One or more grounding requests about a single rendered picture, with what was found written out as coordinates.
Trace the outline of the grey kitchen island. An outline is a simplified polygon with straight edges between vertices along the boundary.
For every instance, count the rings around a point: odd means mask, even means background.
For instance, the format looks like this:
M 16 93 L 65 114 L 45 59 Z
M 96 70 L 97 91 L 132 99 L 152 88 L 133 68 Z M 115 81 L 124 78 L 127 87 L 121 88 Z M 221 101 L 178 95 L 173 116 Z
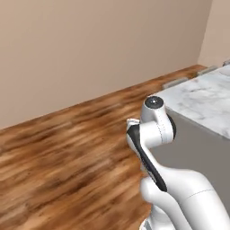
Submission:
M 168 167 L 203 173 L 230 214 L 230 65 L 164 89 L 175 140 L 152 150 Z

